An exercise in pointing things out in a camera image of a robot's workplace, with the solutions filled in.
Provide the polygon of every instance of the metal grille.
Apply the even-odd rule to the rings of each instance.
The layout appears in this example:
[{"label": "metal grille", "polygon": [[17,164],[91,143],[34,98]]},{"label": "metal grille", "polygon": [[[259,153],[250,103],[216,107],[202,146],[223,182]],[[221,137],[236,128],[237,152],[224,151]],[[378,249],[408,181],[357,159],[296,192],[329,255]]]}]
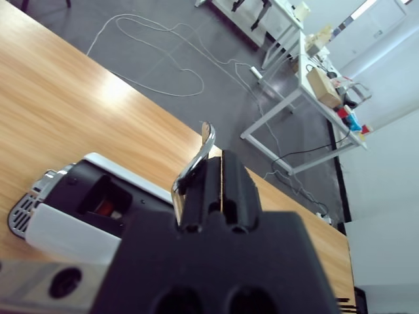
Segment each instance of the metal grille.
[{"label": "metal grille", "polygon": [[29,193],[12,208],[9,213],[8,224],[10,230],[18,237],[25,238],[27,224],[31,218],[31,210],[35,203],[36,196]]}]

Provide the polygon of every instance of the blue object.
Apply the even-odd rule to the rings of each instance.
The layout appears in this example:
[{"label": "blue object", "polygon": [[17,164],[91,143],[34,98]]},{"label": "blue object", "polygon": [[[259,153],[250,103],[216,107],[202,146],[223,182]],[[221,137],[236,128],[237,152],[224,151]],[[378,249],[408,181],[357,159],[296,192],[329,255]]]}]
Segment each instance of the blue object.
[{"label": "blue object", "polygon": [[359,124],[355,113],[351,113],[348,116],[348,121],[350,123],[349,128],[350,128],[351,131],[361,131],[362,130],[362,126],[361,126],[361,124]]}]

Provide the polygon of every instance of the circular hole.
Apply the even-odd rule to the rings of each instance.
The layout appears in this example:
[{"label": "circular hole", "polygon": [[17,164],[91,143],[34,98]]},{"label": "circular hole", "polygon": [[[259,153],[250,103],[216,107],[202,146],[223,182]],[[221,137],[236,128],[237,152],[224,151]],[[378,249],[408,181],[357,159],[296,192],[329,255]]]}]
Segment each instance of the circular hole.
[{"label": "circular hole", "polygon": [[71,294],[81,282],[81,271],[78,268],[66,268],[57,273],[50,286],[50,296],[54,299]]},{"label": "circular hole", "polygon": [[196,234],[198,232],[201,232],[202,228],[199,224],[188,224],[185,227],[185,230],[190,234]]},{"label": "circular hole", "polygon": [[195,291],[175,287],[158,303],[156,314],[203,314],[202,304]]},{"label": "circular hole", "polygon": [[234,226],[231,231],[233,231],[235,234],[248,234],[249,231],[247,230],[247,228],[243,227],[243,226]]},{"label": "circular hole", "polygon": [[244,287],[232,297],[230,314],[277,314],[270,296],[260,288]]}]

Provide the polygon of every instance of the metal hook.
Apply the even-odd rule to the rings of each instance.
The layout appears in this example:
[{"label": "metal hook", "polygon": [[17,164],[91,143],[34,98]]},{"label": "metal hook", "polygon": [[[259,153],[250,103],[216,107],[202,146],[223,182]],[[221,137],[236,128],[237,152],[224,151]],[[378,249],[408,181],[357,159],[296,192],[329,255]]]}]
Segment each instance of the metal hook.
[{"label": "metal hook", "polygon": [[184,186],[182,186],[187,179],[189,179],[194,171],[199,167],[199,165],[206,159],[208,159],[208,154],[214,146],[215,143],[215,129],[213,125],[209,122],[202,123],[202,146],[198,154],[188,163],[184,170],[176,178],[175,182],[172,185],[172,200],[173,207],[175,209],[175,215],[177,223],[181,223],[181,217],[183,208],[185,205],[185,191]]}]

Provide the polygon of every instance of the gray floor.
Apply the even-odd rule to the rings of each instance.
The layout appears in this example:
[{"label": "gray floor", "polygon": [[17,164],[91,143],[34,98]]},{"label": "gray floor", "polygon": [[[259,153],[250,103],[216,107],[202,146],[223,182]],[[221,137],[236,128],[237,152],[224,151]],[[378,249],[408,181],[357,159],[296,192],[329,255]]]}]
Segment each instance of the gray floor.
[{"label": "gray floor", "polygon": [[[20,5],[17,0],[12,2],[16,6]],[[195,28],[206,48],[220,61],[234,58],[260,66],[263,58],[263,49],[256,50],[212,5],[205,4],[197,9],[193,5],[194,0],[72,0],[72,3],[72,8],[67,9],[64,0],[31,0],[27,13],[84,53],[109,18],[117,14],[139,14],[166,27],[178,23],[189,24]],[[182,68],[192,69],[205,82],[204,92],[192,97],[166,96],[130,83],[134,88],[195,131],[200,131],[200,121],[211,121],[217,130],[218,147],[233,150],[248,168],[262,177],[271,171],[270,161],[239,138],[260,116],[250,94],[233,79],[237,77],[233,64],[217,67],[171,33],[146,29],[126,20],[121,21],[120,25],[129,34],[169,51]],[[203,50],[198,37],[191,30],[179,26],[176,31]],[[90,56],[107,69],[157,90],[192,94],[200,89],[199,80],[192,73],[178,71],[167,55],[124,36],[113,22],[99,37]],[[254,92],[260,94],[265,112],[278,102],[259,89],[247,67],[239,66],[238,72]],[[274,75],[272,83],[286,96],[296,86],[297,79],[288,64],[285,64]],[[283,111],[269,124],[279,140],[282,154],[308,150],[330,142],[324,117],[304,102],[294,114]],[[276,142],[266,126],[261,127],[255,135],[278,153]],[[287,161],[297,165],[321,153],[324,150],[293,155]],[[332,161],[299,173],[297,177],[307,191],[327,205],[334,224],[342,220],[342,204]],[[312,212],[321,211],[316,204],[302,197],[301,193],[295,195],[274,176],[269,175],[267,181]],[[294,179],[293,186],[299,187]]]}]

